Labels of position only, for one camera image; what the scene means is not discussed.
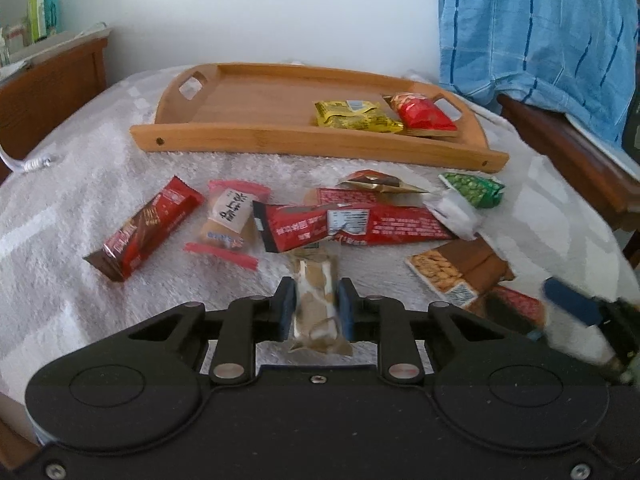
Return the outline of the white gold snack packet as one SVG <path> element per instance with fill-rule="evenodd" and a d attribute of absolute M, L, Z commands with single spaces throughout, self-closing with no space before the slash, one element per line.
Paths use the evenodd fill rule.
<path fill-rule="evenodd" d="M 337 256 L 321 247 L 296 249 L 291 262 L 296 287 L 291 351 L 351 356 L 337 309 Z"/>

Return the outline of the long red snack bar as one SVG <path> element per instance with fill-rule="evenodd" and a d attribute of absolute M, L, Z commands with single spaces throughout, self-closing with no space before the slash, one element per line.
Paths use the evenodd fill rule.
<path fill-rule="evenodd" d="M 379 203 L 284 206 L 253 204 L 265 250 L 280 254 L 335 240 L 350 246 L 402 245 L 456 236 L 424 207 Z"/>

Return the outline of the almond picture snack box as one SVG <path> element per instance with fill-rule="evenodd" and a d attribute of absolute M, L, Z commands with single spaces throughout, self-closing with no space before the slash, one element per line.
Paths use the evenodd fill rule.
<path fill-rule="evenodd" d="M 452 240 L 410 256 L 407 264 L 438 298 L 465 310 L 500 282 L 515 278 L 510 264 L 481 237 Z"/>

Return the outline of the red brown small snack packet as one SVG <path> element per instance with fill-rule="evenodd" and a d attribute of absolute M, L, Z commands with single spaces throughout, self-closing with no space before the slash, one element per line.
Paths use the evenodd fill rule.
<path fill-rule="evenodd" d="M 338 184 L 347 186 L 348 188 L 356 188 L 357 190 L 371 191 L 380 194 L 426 193 L 424 188 L 406 183 L 391 174 L 384 174 L 384 172 L 371 169 L 355 171 L 347 177 L 344 177 Z"/>

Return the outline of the brown red chocolate bar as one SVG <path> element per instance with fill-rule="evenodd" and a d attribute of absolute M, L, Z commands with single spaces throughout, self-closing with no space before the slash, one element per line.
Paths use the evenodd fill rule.
<path fill-rule="evenodd" d="M 84 260 L 112 282 L 127 281 L 204 200 L 202 193 L 173 177 Z"/>

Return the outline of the green pea snack packet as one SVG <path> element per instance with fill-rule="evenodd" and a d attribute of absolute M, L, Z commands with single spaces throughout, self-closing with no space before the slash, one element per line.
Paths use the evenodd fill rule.
<path fill-rule="evenodd" d="M 497 207 L 502 201 L 506 188 L 504 184 L 493 178 L 465 174 L 464 172 L 446 171 L 439 175 L 439 179 L 478 209 Z"/>

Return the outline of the yellow snack packet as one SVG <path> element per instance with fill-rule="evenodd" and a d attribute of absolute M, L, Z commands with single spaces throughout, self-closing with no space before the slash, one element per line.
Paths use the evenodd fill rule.
<path fill-rule="evenodd" d="M 398 133 L 404 124 L 370 101 L 318 101 L 314 103 L 320 127 Z"/>

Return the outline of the red mixed nuts packet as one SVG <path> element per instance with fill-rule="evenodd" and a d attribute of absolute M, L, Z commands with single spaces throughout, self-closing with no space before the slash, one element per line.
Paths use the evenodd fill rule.
<path fill-rule="evenodd" d="M 456 124 L 427 96 L 402 92 L 383 96 L 399 117 L 409 136 L 421 138 L 455 138 Z"/>

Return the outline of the red label peanut cake pack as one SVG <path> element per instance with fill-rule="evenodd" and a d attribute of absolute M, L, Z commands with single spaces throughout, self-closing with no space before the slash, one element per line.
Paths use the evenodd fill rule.
<path fill-rule="evenodd" d="M 537 299 L 496 286 L 484 302 L 486 318 L 508 330 L 527 335 L 546 326 L 546 308 Z"/>

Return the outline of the clear red-edged candy pack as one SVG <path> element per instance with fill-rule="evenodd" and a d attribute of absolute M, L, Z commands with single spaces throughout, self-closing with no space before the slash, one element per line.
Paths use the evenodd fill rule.
<path fill-rule="evenodd" d="M 253 206 L 269 200 L 271 188 L 244 180 L 210 180 L 206 215 L 194 240 L 183 246 L 190 254 L 206 255 L 256 271 L 257 228 Z"/>

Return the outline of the wooden serving tray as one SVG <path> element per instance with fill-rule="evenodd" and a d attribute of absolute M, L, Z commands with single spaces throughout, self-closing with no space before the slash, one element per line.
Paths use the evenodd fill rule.
<path fill-rule="evenodd" d="M 400 92 L 456 108 L 452 140 L 331 129 L 318 125 L 324 100 L 379 101 Z M 410 79 L 293 64 L 202 64 L 166 88 L 151 125 L 130 134 L 146 152 L 223 152 L 360 158 L 495 174 L 508 154 L 490 148 L 480 122 L 454 94 Z"/>

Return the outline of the blue plaid shirt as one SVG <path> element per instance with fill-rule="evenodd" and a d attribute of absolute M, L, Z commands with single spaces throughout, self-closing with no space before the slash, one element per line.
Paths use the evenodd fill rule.
<path fill-rule="evenodd" d="M 636 90 L 637 0 L 439 0 L 439 83 L 575 118 L 620 145 Z"/>

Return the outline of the wooden sideboard cabinet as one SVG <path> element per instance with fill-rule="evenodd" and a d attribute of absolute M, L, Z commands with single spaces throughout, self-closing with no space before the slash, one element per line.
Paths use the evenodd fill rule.
<path fill-rule="evenodd" d="M 55 55 L 1 87 L 1 146 L 26 157 L 49 133 L 106 89 L 105 37 Z"/>

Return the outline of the green lotion bottle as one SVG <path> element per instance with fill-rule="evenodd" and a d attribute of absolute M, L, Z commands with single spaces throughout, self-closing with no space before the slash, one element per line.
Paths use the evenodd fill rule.
<path fill-rule="evenodd" d="M 28 18 L 30 36 L 35 44 L 47 36 L 46 14 L 44 13 L 44 0 L 28 0 Z"/>

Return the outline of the teal bottle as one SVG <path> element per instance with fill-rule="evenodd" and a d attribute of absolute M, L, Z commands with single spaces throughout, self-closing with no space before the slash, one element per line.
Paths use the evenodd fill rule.
<path fill-rule="evenodd" d="M 44 18 L 46 19 L 47 36 L 56 35 L 61 30 L 60 0 L 44 0 Z"/>

